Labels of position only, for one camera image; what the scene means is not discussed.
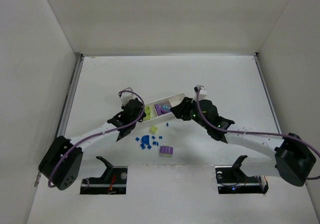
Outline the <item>white three-compartment tray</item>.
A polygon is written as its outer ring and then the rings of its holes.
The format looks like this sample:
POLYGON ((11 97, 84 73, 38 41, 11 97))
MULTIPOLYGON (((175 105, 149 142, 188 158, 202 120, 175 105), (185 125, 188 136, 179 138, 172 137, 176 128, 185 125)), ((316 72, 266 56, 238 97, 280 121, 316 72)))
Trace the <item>white three-compartment tray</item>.
POLYGON ((171 108, 179 105, 185 98, 184 93, 176 94, 164 99, 145 103, 145 114, 142 122, 163 121, 174 118, 171 108))

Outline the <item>purple patterned lego brick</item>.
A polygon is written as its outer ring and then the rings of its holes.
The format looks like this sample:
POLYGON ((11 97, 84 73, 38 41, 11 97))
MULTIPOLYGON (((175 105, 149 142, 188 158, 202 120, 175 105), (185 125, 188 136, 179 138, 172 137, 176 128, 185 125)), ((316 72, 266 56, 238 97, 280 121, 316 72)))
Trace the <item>purple patterned lego brick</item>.
POLYGON ((168 105, 162 105, 160 108, 161 108, 161 110, 163 110, 163 111, 168 111, 168 112, 171 110, 171 109, 170 109, 171 107, 168 106, 168 105))

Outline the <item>green square lego brick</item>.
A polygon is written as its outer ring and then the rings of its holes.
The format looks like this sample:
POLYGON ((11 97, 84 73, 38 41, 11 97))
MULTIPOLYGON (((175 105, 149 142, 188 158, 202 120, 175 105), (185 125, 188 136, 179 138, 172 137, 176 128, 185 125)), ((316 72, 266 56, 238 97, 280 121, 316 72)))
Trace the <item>green square lego brick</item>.
POLYGON ((149 129, 149 131, 152 133, 152 134, 156 134, 157 131, 158 131, 158 127, 157 126, 154 126, 152 125, 149 129))

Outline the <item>blue arch lego piece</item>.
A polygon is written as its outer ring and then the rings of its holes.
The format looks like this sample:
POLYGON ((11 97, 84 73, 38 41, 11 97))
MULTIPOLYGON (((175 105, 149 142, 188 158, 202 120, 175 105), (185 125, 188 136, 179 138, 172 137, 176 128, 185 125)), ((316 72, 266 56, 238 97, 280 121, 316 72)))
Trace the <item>blue arch lego piece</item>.
POLYGON ((141 143, 147 146, 150 145, 150 136, 149 135, 142 136, 141 143))

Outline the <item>purple lego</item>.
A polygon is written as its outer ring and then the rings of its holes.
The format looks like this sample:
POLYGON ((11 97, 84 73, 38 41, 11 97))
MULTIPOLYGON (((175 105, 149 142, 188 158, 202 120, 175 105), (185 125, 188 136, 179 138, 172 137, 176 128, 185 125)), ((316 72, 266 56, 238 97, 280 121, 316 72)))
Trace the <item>purple lego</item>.
POLYGON ((162 157, 171 157, 174 153, 172 146, 160 146, 159 155, 162 157))

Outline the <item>purple long lego brick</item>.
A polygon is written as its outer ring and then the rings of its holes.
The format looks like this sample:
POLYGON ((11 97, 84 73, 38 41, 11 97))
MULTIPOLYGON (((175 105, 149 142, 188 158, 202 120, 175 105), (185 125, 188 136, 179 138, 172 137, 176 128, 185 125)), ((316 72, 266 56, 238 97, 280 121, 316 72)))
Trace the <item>purple long lego brick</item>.
POLYGON ((156 104, 154 107, 155 107, 155 110, 156 110, 158 116, 163 115, 163 114, 167 114, 170 112, 170 111, 168 112, 168 111, 161 110, 161 105, 159 105, 159 104, 156 104))

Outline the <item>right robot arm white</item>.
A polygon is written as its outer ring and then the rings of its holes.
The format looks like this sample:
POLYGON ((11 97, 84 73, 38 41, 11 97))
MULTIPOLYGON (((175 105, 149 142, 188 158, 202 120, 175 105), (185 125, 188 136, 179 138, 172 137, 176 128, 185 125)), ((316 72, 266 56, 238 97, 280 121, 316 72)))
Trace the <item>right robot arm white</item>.
POLYGON ((220 116, 213 103, 206 99, 195 101, 185 97, 170 110, 177 119, 198 123, 216 141, 239 145, 267 157, 251 164, 247 155, 239 156, 231 168, 236 174, 280 177, 297 187, 310 179, 318 152, 296 134, 254 132, 236 126, 233 120, 220 116))

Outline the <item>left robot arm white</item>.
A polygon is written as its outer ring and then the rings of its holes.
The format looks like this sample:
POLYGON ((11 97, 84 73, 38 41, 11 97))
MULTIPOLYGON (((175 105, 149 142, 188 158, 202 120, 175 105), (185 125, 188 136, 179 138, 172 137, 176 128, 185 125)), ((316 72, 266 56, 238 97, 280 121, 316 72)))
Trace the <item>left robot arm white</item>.
POLYGON ((111 137, 113 143, 123 139, 146 116, 145 103, 137 97, 121 108, 121 112, 97 129, 69 139, 63 135, 54 139, 38 166, 39 172, 48 179, 49 188, 60 191, 69 188, 78 177, 85 149, 107 137, 111 137))

